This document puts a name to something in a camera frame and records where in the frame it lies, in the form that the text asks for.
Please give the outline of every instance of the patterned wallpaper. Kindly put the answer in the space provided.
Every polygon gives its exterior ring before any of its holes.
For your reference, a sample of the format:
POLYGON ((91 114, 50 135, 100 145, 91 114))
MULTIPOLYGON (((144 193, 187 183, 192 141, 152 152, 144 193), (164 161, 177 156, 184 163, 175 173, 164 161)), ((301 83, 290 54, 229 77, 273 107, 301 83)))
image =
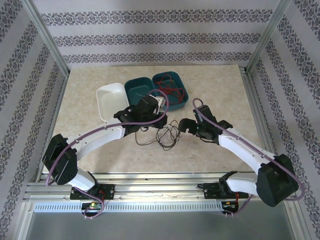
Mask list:
POLYGON ((10 239, 64 76, 19 0, 0 0, 0 239, 10 239))
POLYGON ((304 184, 312 239, 320 239, 319 17, 315 0, 291 2, 252 72, 277 154, 288 154, 304 184))
POLYGON ((69 67, 245 66, 278 0, 34 0, 69 67))

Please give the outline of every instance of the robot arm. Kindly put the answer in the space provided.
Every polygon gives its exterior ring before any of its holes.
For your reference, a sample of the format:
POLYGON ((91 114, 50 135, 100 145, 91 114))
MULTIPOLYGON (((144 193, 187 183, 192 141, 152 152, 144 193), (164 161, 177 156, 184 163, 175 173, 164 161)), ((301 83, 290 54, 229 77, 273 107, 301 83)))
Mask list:
POLYGON ((195 120, 184 118, 179 123, 181 132, 191 133, 206 142, 220 145, 233 152, 247 163, 253 173, 231 171, 219 180, 219 195, 243 192, 257 195, 268 206, 274 207, 282 200, 298 190, 297 182, 285 171, 267 159, 267 156, 285 167, 294 174, 291 160, 284 154, 275 156, 271 152, 258 147, 239 134, 233 126, 222 120, 217 122, 207 105, 198 107, 198 110, 209 120, 227 131, 222 131, 204 120, 194 109, 195 120))
POLYGON ((99 183, 89 172, 79 168, 77 161, 94 149, 113 140, 121 139, 131 133, 135 133, 141 127, 163 128, 163 126, 167 124, 166 115, 161 120, 152 124, 143 124, 157 120, 163 114, 159 112, 163 105, 162 97, 147 95, 144 96, 137 105, 129 106, 117 112, 108 122, 95 128, 102 130, 96 132, 95 130, 90 130, 67 138, 58 134, 51 139, 42 161, 47 169, 50 170, 59 154, 70 143, 75 142, 72 148, 68 148, 62 155, 52 172, 52 176, 58 185, 70 184, 73 187, 77 187, 80 190, 96 196, 97 192, 99 192, 99 183), (119 126, 107 127, 115 124, 119 124, 119 126))

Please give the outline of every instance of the teal plastic box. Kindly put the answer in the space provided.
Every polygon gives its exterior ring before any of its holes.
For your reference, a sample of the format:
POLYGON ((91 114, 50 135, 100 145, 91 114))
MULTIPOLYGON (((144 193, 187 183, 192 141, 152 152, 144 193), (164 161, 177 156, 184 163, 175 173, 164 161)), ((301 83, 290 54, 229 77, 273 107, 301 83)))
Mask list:
MULTIPOLYGON (((174 71, 158 73, 153 76, 152 80, 148 77, 139 77, 129 80, 124 84, 124 89, 129 104, 136 105, 143 96, 146 96, 148 94, 149 91, 151 91, 152 89, 159 89, 160 86, 165 87, 166 85, 169 85, 170 87, 175 89, 182 89, 180 90, 181 95, 183 95, 184 91, 184 96, 181 102, 179 102, 179 99, 176 96, 168 94, 169 103, 173 103, 169 104, 168 111, 174 111, 183 108, 186 105, 189 96, 180 76, 174 71)), ((159 92, 153 92, 152 94, 154 96, 161 96, 159 92)))

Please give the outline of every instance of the aluminum frame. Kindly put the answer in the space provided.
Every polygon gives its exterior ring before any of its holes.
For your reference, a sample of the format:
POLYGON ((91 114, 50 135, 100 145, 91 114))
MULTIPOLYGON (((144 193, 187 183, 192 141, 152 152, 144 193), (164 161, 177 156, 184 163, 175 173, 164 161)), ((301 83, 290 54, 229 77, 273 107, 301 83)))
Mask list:
POLYGON ((44 43, 50 50, 55 62, 58 64, 60 70, 64 77, 68 77, 70 69, 65 61, 64 57, 60 53, 57 44, 55 43, 53 37, 51 36, 41 14, 39 13, 33 0, 21 0, 23 7, 26 9, 29 17, 34 23, 36 29, 38 30, 40 36, 42 37, 44 43))
POLYGON ((268 44, 271 35, 274 33, 278 23, 280 22, 282 16, 285 14, 291 0, 280 0, 275 7, 273 14, 267 23, 259 41, 256 45, 253 53, 251 54, 248 64, 246 65, 246 70, 248 73, 251 73, 253 68, 255 67, 257 61, 259 60, 262 52, 265 49, 265 46, 268 44))
MULTIPOLYGON (((239 68, 242 76, 244 88, 248 97, 253 119, 257 127, 257 132, 261 145, 267 151, 273 152, 274 147, 268 132, 267 124, 264 119, 261 106, 257 99, 257 93, 253 88, 250 75, 246 74, 243 67, 239 68)), ((52 137, 56 119, 58 117, 59 107, 61 105, 63 94, 58 101, 59 106, 56 110, 54 123, 51 126, 47 143, 52 137)), ((28 233, 32 215, 37 203, 74 203, 89 202, 85 200, 70 201, 71 186, 58 186, 53 184, 48 191, 45 186, 47 174, 42 173, 43 165, 40 165, 36 182, 30 182, 27 185, 23 203, 20 208, 13 238, 25 239, 28 233)), ((136 173, 97 173, 94 177, 105 184, 115 184, 114 203, 158 203, 158 202, 194 202, 205 203, 212 202, 212 199, 205 199, 202 189, 197 188, 198 183, 215 183, 219 181, 225 172, 136 172, 136 173)), ((254 197, 252 201, 261 201, 259 197, 254 197)), ((297 240, 310 240, 310 233, 306 221, 303 217, 300 204, 298 202, 285 202, 288 218, 292 227, 293 234, 297 240)))

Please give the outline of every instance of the white plastic tray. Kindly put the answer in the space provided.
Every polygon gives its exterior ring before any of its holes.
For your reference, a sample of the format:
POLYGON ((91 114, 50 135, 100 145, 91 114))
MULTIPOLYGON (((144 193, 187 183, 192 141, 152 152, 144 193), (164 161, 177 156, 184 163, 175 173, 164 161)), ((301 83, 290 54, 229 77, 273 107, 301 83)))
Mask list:
POLYGON ((106 122, 118 111, 129 107, 125 87, 121 83, 112 83, 96 91, 100 118, 106 122))

